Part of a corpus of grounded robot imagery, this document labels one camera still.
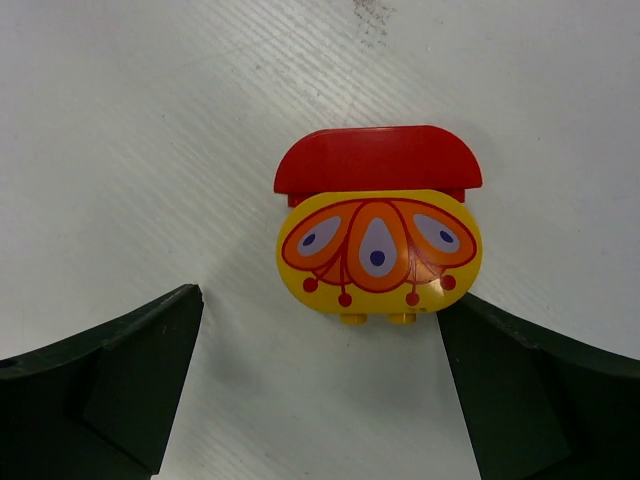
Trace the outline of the yellow butterfly lego piece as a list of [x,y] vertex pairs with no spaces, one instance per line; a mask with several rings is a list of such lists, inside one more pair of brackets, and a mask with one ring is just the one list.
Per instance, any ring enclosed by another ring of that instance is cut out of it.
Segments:
[[412,323],[449,307],[470,290],[482,256],[470,211],[435,190],[315,195],[291,211],[276,246],[291,294],[350,324],[374,314]]

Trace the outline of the red rounded lego piece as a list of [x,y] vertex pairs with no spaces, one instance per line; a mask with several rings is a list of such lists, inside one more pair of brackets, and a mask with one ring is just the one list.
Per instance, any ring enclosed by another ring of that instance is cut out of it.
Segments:
[[298,140],[273,190],[294,207],[329,192],[431,189],[463,202],[483,185],[480,164],[454,133],[433,125],[324,129]]

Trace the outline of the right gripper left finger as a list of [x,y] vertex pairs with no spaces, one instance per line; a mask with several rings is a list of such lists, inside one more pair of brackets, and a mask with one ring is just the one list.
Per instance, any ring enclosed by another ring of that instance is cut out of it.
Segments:
[[183,285],[1,362],[4,479],[149,479],[167,449],[204,303]]

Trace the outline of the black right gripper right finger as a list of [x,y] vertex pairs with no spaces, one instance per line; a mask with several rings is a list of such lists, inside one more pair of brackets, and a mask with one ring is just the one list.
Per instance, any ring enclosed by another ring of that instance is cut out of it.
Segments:
[[638,361],[471,294],[437,318],[482,478],[638,478]]

